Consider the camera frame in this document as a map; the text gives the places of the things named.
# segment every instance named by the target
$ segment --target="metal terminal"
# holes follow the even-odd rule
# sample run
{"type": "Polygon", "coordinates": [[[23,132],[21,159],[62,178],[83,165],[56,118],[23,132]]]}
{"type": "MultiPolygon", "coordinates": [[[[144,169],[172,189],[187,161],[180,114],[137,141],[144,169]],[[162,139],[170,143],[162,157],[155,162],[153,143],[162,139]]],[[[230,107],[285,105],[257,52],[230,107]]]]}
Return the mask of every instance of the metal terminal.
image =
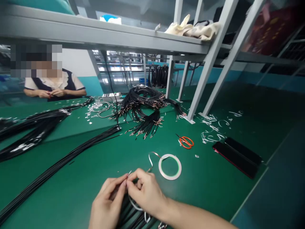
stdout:
{"type": "Polygon", "coordinates": [[[166,229],[167,228],[167,224],[161,222],[158,226],[158,229],[166,229]]]}

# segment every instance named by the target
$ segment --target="green work surface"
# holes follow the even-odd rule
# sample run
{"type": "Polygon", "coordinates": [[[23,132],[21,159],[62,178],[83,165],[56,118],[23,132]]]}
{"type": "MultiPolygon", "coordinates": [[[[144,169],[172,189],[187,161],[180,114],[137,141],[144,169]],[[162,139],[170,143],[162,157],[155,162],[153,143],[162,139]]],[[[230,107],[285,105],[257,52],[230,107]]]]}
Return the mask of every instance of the green work surface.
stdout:
{"type": "MultiPolygon", "coordinates": [[[[39,188],[7,220],[3,228],[86,228],[90,207],[101,185],[108,177],[118,177],[138,167],[150,168],[148,153],[174,154],[182,164],[181,176],[169,181],[160,175],[159,158],[151,154],[161,189],[168,197],[202,207],[230,220],[266,169],[262,165],[251,180],[222,156],[214,152],[211,144],[204,145],[200,134],[204,124],[191,125],[186,120],[176,122],[175,112],[168,112],[164,124],[153,138],[123,134],[95,145],[66,165],[39,188]],[[192,149],[179,146],[175,133],[190,137],[192,149]]],[[[134,126],[124,123],[122,133],[134,126]]],[[[22,189],[46,168],[76,148],[82,142],[105,131],[89,133],[46,142],[33,150],[1,163],[0,208],[5,207],[22,189]]],[[[164,172],[174,175],[177,164],[167,159],[164,172]]]]}
{"type": "MultiPolygon", "coordinates": [[[[203,111],[213,87],[214,84],[206,86],[197,112],[203,111]]],[[[184,90],[182,105],[186,112],[195,88],[190,86],[184,90]]],[[[173,88],[171,98],[177,98],[178,93],[179,89],[173,88]]],[[[297,105],[304,101],[303,99],[303,95],[296,93],[225,83],[210,114],[217,118],[213,126],[219,128],[219,133],[233,137],[261,155],[266,162],[295,121],[303,117],[303,108],[297,105]],[[239,110],[243,110],[241,117],[230,113],[238,113],[239,110]]],[[[20,118],[64,105],[53,102],[3,108],[0,111],[3,117],[20,118]]],[[[73,111],[44,143],[21,156],[0,163],[0,183],[3,187],[0,189],[1,209],[68,152],[115,125],[114,120],[85,118],[87,110],[88,108],[83,107],[73,111]]],[[[262,164],[256,178],[251,180],[214,152],[212,142],[202,143],[201,133],[211,131],[209,126],[201,123],[203,117],[196,115],[196,123],[191,125],[184,119],[177,120],[171,106],[161,109],[161,112],[164,116],[163,125],[158,128],[153,138],[147,137],[143,140],[143,135],[140,135],[136,139],[136,136],[129,136],[128,132],[86,150],[75,158],[74,163],[66,165],[25,201],[3,228],[86,228],[91,203],[106,178],[118,177],[138,167],[147,170],[150,168],[148,153],[151,151],[159,155],[173,154],[181,161],[181,176],[177,180],[169,181],[160,175],[159,159],[151,154],[154,163],[152,172],[156,174],[163,192],[168,197],[202,207],[230,220],[267,166],[262,164]],[[190,137],[195,143],[194,147],[187,150],[179,146],[176,133],[190,137]]],[[[136,123],[126,123],[120,118],[120,125],[121,132],[124,133],[136,123]]],[[[210,136],[210,139],[218,139],[215,131],[205,135],[210,136]]],[[[169,158],[164,161],[162,168],[166,174],[174,175],[178,166],[169,158]]]]}

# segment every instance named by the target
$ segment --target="phone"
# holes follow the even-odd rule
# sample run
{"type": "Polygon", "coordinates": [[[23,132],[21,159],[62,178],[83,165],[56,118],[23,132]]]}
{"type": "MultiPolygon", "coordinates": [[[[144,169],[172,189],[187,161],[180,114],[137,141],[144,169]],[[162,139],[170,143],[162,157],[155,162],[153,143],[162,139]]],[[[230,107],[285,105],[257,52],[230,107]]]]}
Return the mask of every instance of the phone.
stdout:
{"type": "Polygon", "coordinates": [[[251,179],[255,177],[258,167],[241,157],[234,149],[221,142],[216,142],[213,149],[248,177],[251,179]]]}
{"type": "Polygon", "coordinates": [[[241,153],[243,156],[251,160],[257,166],[261,164],[261,156],[257,155],[255,152],[249,150],[244,145],[240,144],[239,142],[235,141],[233,138],[226,138],[225,143],[232,147],[237,152],[241,153]]]}

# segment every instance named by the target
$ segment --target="white collar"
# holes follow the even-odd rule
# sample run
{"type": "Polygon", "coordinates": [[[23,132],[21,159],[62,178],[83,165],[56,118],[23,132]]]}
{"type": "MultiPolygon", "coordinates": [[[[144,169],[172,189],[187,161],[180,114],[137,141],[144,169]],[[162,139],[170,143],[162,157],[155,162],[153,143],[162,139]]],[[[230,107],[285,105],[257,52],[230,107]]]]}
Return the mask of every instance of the white collar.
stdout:
{"type": "Polygon", "coordinates": [[[65,87],[68,85],[69,76],[68,76],[67,72],[63,71],[62,77],[59,78],[58,82],[56,82],[56,83],[47,77],[38,77],[38,78],[42,81],[42,83],[44,85],[52,88],[52,90],[55,90],[55,89],[65,89],[65,87]]]}

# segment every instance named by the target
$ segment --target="orange handle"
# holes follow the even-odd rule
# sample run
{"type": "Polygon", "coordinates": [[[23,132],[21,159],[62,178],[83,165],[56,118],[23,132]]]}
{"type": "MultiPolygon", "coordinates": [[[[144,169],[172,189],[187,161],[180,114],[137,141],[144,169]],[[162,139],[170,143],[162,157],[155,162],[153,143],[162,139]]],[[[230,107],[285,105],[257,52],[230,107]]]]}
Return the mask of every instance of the orange handle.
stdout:
{"type": "Polygon", "coordinates": [[[183,140],[184,140],[189,146],[194,146],[194,142],[193,142],[190,138],[185,137],[185,136],[183,136],[182,138],[183,138],[183,140]]]}
{"type": "Polygon", "coordinates": [[[182,145],[184,148],[186,148],[186,149],[190,149],[190,148],[192,148],[192,146],[194,145],[194,142],[193,142],[190,138],[188,138],[188,137],[184,137],[184,136],[183,136],[182,138],[179,139],[179,141],[180,141],[181,145],[182,145]]]}

